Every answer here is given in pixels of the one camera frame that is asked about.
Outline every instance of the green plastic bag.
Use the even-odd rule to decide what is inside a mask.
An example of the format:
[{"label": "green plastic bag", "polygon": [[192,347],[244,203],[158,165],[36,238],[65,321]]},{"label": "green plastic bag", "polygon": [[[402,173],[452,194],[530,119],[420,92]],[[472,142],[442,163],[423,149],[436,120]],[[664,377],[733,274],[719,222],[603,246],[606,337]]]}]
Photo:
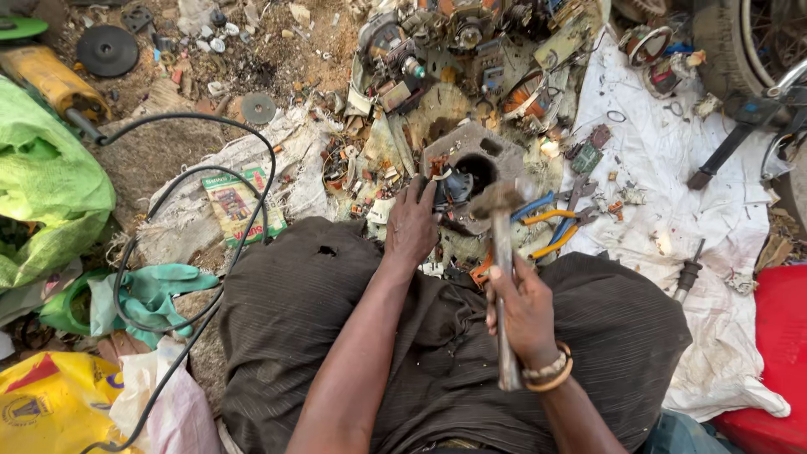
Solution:
[{"label": "green plastic bag", "polygon": [[90,152],[0,76],[0,216],[41,226],[18,250],[0,244],[0,292],[75,259],[114,207],[112,183]]}]

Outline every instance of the grinding disc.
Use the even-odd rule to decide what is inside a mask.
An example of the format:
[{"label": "grinding disc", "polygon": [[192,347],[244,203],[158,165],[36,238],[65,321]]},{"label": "grinding disc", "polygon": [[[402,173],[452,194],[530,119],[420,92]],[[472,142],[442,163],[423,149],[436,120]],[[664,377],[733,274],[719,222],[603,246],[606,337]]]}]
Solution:
[{"label": "grinding disc", "polygon": [[249,123],[267,124],[274,118],[274,101],[263,93],[249,93],[241,100],[241,115]]},{"label": "grinding disc", "polygon": [[135,38],[111,25],[87,29],[76,45],[76,56],[87,71],[105,78],[128,73],[138,54]]},{"label": "grinding disc", "polygon": [[26,17],[0,17],[0,41],[30,38],[48,30],[48,23]]}]

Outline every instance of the dark striped cloth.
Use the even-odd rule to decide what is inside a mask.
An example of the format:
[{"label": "dark striped cloth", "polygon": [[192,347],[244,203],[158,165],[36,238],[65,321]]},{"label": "dark striped cloth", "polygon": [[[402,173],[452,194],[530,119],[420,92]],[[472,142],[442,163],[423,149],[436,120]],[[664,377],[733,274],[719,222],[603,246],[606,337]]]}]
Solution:
[{"label": "dark striped cloth", "polygon": [[[381,260],[361,227],[298,221],[252,246],[224,281],[222,415],[245,454],[285,450],[317,368]],[[692,341],[680,305],[638,273],[584,254],[561,257],[541,278],[554,292],[556,337],[575,357],[572,375],[635,450]],[[451,438],[510,454],[557,451],[537,395],[498,389],[484,305],[473,290],[415,274],[371,452]]]}]

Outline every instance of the yellow-handled pliers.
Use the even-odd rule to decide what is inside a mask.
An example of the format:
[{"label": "yellow-handled pliers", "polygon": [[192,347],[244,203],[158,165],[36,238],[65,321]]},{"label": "yellow-handled pliers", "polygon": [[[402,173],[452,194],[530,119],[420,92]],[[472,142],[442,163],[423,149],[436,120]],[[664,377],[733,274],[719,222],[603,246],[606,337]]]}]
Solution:
[{"label": "yellow-handled pliers", "polygon": [[569,227],[569,229],[563,234],[563,236],[561,236],[556,242],[548,245],[545,248],[536,250],[535,252],[529,255],[529,258],[531,260],[538,260],[541,257],[549,254],[550,252],[560,249],[561,246],[563,246],[564,244],[566,244],[566,242],[569,241],[569,238],[571,238],[575,233],[577,233],[577,230],[580,227],[593,222],[597,218],[597,216],[592,216],[592,212],[594,212],[594,207],[588,207],[578,212],[571,212],[567,210],[549,210],[548,212],[539,214],[538,216],[527,217],[525,219],[520,220],[520,223],[523,225],[531,225],[535,224],[536,222],[546,221],[547,219],[554,216],[569,217],[574,218],[576,220],[576,222],[571,227]]}]

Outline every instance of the yellow plastic bag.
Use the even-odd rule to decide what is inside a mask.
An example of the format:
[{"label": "yellow plastic bag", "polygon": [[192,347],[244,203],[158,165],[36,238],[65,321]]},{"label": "yellow plastic bag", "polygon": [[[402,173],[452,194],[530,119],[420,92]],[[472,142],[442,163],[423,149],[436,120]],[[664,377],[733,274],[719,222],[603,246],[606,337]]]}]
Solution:
[{"label": "yellow plastic bag", "polygon": [[121,391],[120,369],[86,353],[39,353],[0,372],[0,452],[76,454],[97,441],[121,444],[108,416]]}]

